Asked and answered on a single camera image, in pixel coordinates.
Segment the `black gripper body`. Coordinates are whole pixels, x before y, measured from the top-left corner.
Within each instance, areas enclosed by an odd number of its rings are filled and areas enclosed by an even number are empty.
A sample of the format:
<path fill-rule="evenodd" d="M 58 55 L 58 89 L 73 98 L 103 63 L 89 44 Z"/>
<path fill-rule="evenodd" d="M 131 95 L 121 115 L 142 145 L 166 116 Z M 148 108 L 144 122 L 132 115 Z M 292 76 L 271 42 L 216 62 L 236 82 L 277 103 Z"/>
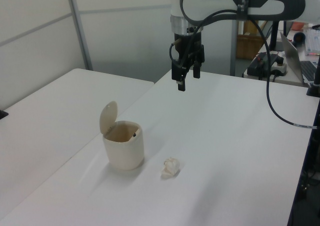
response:
<path fill-rule="evenodd" d="M 174 34 L 174 49 L 178 53 L 176 65 L 182 67 L 201 66 L 203 63 L 202 33 L 197 32 L 190 35 Z"/>

